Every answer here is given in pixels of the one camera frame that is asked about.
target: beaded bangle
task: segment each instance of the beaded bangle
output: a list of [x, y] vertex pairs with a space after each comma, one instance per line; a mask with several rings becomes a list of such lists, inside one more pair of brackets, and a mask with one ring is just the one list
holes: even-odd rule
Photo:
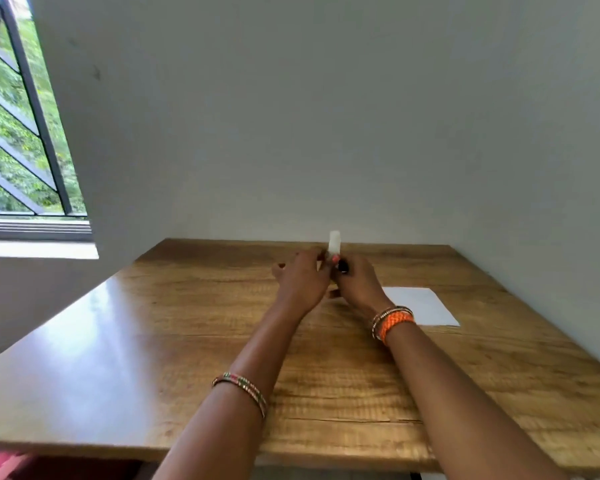
[[413, 322], [413, 314], [407, 312], [393, 312], [387, 318], [385, 318], [380, 325], [380, 330], [378, 331], [378, 339], [382, 340], [382, 343], [386, 345], [386, 334], [389, 330], [391, 330], [394, 326], [398, 325], [398, 323], [402, 322]]
[[221, 376], [218, 376], [214, 379], [211, 387], [215, 387], [216, 385], [220, 384], [220, 382], [231, 382], [231, 384], [240, 387], [240, 389], [250, 395], [251, 398], [256, 402], [260, 409], [260, 413], [262, 414], [262, 419], [267, 417], [267, 402], [259, 389], [254, 386], [250, 380], [245, 377], [232, 374], [231, 372], [225, 372]]
[[380, 337], [378, 337], [378, 335], [376, 334], [378, 325], [380, 325], [380, 323], [382, 323], [384, 321], [384, 319], [387, 318], [389, 315], [391, 315], [392, 313], [396, 313], [396, 312], [406, 312], [409, 315], [413, 316], [413, 312], [410, 309], [408, 309], [406, 306], [392, 306], [391, 308], [387, 308], [384, 312], [378, 313], [374, 317], [372, 324], [371, 324], [371, 336], [374, 339], [380, 340]]

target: table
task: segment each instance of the table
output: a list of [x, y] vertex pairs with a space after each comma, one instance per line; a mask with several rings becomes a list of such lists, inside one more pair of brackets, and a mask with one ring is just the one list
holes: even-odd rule
[[[160, 460], [307, 244], [168, 240], [0, 355], [0, 447]], [[345, 246], [386, 286], [430, 287], [427, 334], [558, 464], [600, 474], [600, 363], [448, 246]], [[386, 350], [341, 300], [292, 341], [259, 463], [437, 471]]]

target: green foliage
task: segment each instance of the green foliage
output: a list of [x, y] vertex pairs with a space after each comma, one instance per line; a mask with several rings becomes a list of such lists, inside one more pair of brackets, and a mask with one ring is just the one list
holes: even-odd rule
[[[45, 113], [45, 119], [55, 145], [58, 163], [64, 176], [64, 184], [69, 193], [74, 212], [85, 212], [84, 201], [75, 176], [71, 154], [64, 136], [62, 122], [56, 106], [56, 99], [49, 82], [38, 35], [32, 20], [19, 19], [20, 37], [27, 54], [27, 60], [36, 83], [38, 97]], [[0, 47], [15, 60], [6, 28], [0, 24]], [[0, 96], [16, 108], [24, 117], [33, 121], [31, 107], [20, 75], [0, 60]], [[0, 137], [19, 151], [30, 162], [50, 175], [48, 161], [40, 139], [31, 133], [10, 113], [0, 106]], [[62, 212], [56, 192], [31, 174], [16, 160], [0, 149], [0, 174], [47, 212]], [[26, 208], [0, 188], [0, 209], [23, 211]]]

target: person's left arm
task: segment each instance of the person's left arm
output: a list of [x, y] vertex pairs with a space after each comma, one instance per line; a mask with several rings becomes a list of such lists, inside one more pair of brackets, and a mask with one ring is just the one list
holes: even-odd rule
[[[274, 265], [280, 284], [273, 305], [229, 372], [250, 380], [269, 400], [285, 355], [302, 318], [322, 299], [331, 266], [318, 249], [300, 251], [286, 266]], [[221, 382], [202, 402], [158, 468], [154, 480], [248, 479], [258, 453], [264, 420], [240, 387]]]

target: white window sill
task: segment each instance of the white window sill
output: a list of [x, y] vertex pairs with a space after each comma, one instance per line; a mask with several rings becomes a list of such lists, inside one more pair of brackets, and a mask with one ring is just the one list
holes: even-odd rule
[[92, 242], [0, 241], [0, 258], [98, 259]]

